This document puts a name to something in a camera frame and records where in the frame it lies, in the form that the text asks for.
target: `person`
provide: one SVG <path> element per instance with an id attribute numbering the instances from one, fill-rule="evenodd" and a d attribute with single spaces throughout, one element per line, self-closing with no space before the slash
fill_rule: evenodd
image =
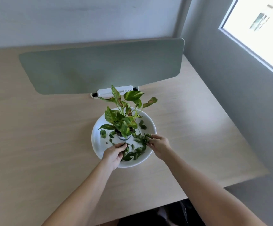
<path id="1" fill-rule="evenodd" d="M 148 145 L 169 167 L 206 226 L 266 226 L 241 201 L 188 165 L 172 150 L 167 138 L 152 134 Z M 48 217 L 42 226 L 84 226 L 106 182 L 122 158 L 125 143 L 107 148 L 85 181 Z"/>

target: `gray-green panel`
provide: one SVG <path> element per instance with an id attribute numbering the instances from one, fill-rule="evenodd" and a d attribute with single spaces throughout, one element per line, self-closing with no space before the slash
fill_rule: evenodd
<path id="1" fill-rule="evenodd" d="M 94 93 L 175 77 L 183 50 L 182 38 L 160 39 L 28 52 L 19 60 L 40 94 Z"/>

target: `white plastic holder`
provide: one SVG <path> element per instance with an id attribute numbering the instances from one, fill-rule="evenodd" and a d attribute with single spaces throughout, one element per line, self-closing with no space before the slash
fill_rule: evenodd
<path id="1" fill-rule="evenodd" d="M 119 86 L 119 87 L 116 87 L 116 89 L 117 91 L 119 91 L 120 95 L 124 95 L 128 91 L 134 90 L 133 86 Z M 99 89 L 97 91 L 97 94 L 98 94 L 98 97 L 103 97 L 103 98 L 113 97 L 111 88 Z"/>

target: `hand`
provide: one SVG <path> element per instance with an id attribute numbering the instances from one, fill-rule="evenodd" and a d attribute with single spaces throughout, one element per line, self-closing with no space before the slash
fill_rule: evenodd
<path id="1" fill-rule="evenodd" d="M 155 155 L 164 161 L 167 154 L 172 151 L 169 140 L 156 134 L 151 134 L 152 139 L 149 139 L 148 146 L 154 151 Z"/>
<path id="2" fill-rule="evenodd" d="M 104 151 L 102 161 L 105 161 L 106 163 L 110 164 L 112 167 L 112 170 L 116 169 L 119 166 L 119 163 L 123 157 L 121 152 L 124 151 L 126 147 L 127 147 L 127 144 L 118 143 L 113 145 L 110 148 L 107 148 Z"/>

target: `round white tray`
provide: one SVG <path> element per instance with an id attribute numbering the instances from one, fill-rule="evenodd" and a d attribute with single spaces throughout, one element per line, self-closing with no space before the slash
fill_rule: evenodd
<path id="1" fill-rule="evenodd" d="M 155 128 L 155 125 L 154 125 L 153 121 L 151 120 L 151 118 L 143 111 L 141 111 L 139 113 L 139 115 L 141 115 L 142 118 L 136 118 L 136 122 L 139 124 L 142 119 L 144 121 L 144 125 L 147 126 L 147 129 L 143 130 L 143 129 L 138 128 L 136 130 L 136 133 L 137 134 L 141 133 L 142 135 L 145 133 L 156 134 L 156 128 Z M 98 130 L 98 129 L 103 124 L 110 124 L 109 122 L 107 122 L 105 120 L 104 114 L 97 120 L 97 122 L 95 123 L 95 125 L 93 127 L 93 131 L 92 131 L 92 146 L 93 146 L 94 152 L 96 153 L 96 155 L 100 159 L 102 159 L 104 151 L 107 148 L 112 146 L 112 143 L 109 141 L 109 139 L 110 139 L 109 133 L 111 133 L 112 130 L 105 130 L 106 131 L 106 138 L 105 139 L 101 138 L 101 136 L 100 136 L 100 130 Z M 117 135 L 114 135 L 114 139 L 112 139 L 112 142 L 113 143 L 121 143 L 123 141 L 120 140 Z M 133 144 L 135 149 L 138 147 L 141 147 L 141 145 L 139 143 L 134 141 L 133 136 L 131 136 L 129 138 L 129 140 L 127 140 L 126 142 L 129 144 Z M 152 152 L 152 149 L 147 146 L 144 154 L 139 156 L 139 158 L 137 160 L 131 159 L 130 161 L 121 161 L 119 167 L 125 168 L 125 167 L 133 167 L 135 165 L 138 165 L 141 162 L 143 162 L 146 158 L 148 158 L 148 156 L 151 154 L 151 152 Z"/>

